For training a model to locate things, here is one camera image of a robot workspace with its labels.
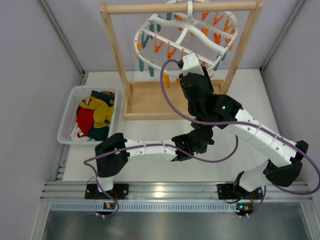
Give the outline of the olive yellow sock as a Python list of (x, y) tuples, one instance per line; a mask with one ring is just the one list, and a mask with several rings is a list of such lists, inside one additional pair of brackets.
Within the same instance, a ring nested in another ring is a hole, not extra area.
[(106, 102), (93, 96), (86, 97), (79, 105), (83, 109), (93, 111), (93, 127), (96, 129), (109, 125), (112, 121), (113, 106), (108, 106)]

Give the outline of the red sock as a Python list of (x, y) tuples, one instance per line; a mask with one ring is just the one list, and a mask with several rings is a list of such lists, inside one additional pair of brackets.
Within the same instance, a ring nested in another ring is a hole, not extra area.
[(77, 136), (79, 138), (86, 137), (94, 126), (94, 110), (78, 107), (76, 111), (76, 122), (79, 128)]

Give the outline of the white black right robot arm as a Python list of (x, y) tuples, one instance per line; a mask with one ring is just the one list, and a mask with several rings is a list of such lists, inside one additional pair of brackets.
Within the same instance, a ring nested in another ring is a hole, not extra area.
[(205, 67), (182, 67), (179, 75), (194, 126), (217, 126), (244, 140), (267, 157), (261, 165), (238, 174), (234, 189), (252, 192), (267, 185), (289, 187), (300, 175), (309, 145), (288, 140), (256, 120), (238, 101), (215, 94)]

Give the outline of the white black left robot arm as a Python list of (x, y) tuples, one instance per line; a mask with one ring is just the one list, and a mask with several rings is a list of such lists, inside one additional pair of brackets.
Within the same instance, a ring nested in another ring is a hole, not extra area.
[(128, 161), (157, 160), (162, 162), (183, 162), (190, 160), (195, 154), (207, 152), (213, 145), (211, 127), (200, 126), (187, 134), (174, 136), (163, 141), (138, 141), (115, 133), (95, 147), (98, 157), (115, 150), (110, 155), (98, 157), (96, 161), (98, 191), (111, 191), (114, 187), (113, 178), (124, 168)]

